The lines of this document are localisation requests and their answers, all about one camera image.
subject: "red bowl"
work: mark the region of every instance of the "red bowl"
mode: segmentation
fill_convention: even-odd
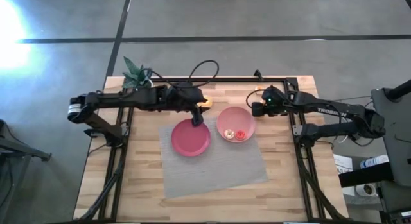
[[[210,145],[210,140],[211,134],[207,125],[202,123],[193,127],[190,119],[178,123],[171,133],[174,150],[185,157],[195,157],[203,153]]]
[[[243,142],[248,140],[256,130],[256,121],[251,113],[241,107],[229,107],[224,109],[217,118],[218,133],[226,140],[231,142]],[[245,136],[242,139],[228,139],[224,135],[224,131],[232,130],[234,133],[239,131],[244,132]]]

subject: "green plant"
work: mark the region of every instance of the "green plant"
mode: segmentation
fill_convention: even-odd
[[[126,78],[123,88],[151,87],[150,78],[153,74],[151,68],[144,68],[143,65],[138,68],[129,58],[125,56],[124,61],[129,73],[123,72],[123,75]]]

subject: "pink plate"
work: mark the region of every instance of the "pink plate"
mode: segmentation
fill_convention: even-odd
[[[178,123],[171,133],[174,150],[186,157],[195,157],[203,153],[210,145],[210,130],[202,123],[193,127],[190,119]]]
[[[248,140],[254,130],[256,129],[256,121],[252,117],[251,113],[241,107],[229,107],[224,109],[217,118],[217,130],[220,135],[231,142],[243,142]],[[242,140],[238,140],[235,137],[228,139],[224,135],[224,131],[232,130],[234,133],[238,131],[245,132],[245,137]]]

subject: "concrete floor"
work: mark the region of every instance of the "concrete floor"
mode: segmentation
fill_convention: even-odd
[[[73,215],[90,139],[67,120],[69,98],[100,90],[113,45],[13,44],[14,39],[114,38],[125,0],[0,0],[0,118],[40,150],[16,196],[9,223],[68,221]],[[405,0],[132,0],[124,37],[411,34]],[[122,44],[123,56],[163,75],[187,75],[215,59],[221,75],[314,75],[326,99],[367,96],[411,77],[411,40]],[[211,75],[214,69],[203,69]],[[367,99],[348,101],[365,104]],[[327,122],[335,118],[326,117]],[[384,153],[381,141],[342,155]],[[377,221],[350,209],[356,220]]]

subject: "wooden table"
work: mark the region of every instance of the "wooden table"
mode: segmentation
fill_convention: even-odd
[[[317,96],[312,76],[297,76],[297,79],[301,91]],[[122,83],[123,77],[109,77],[104,92],[118,92]],[[204,119],[216,117],[224,108],[233,105],[250,110],[245,104],[247,94],[257,85],[265,88],[271,84],[283,90],[281,83],[268,82],[210,83],[201,87],[203,94],[213,100]],[[253,95],[249,101],[261,101],[261,95]],[[101,109],[99,115],[114,124],[117,111]],[[164,199],[159,127],[177,124],[190,117],[191,114],[182,112],[134,110],[117,221],[306,221],[288,116],[256,118],[255,135],[267,166],[268,182]],[[324,123],[322,115],[316,113],[306,114],[306,121],[318,125]],[[90,150],[102,144],[103,138],[94,139]],[[337,210],[347,216],[330,145],[318,143],[312,150],[321,189]],[[75,218],[81,216],[101,192],[109,152],[109,148],[102,148],[88,157]],[[310,192],[316,214],[314,195]],[[109,197],[109,209],[111,201],[112,197]]]

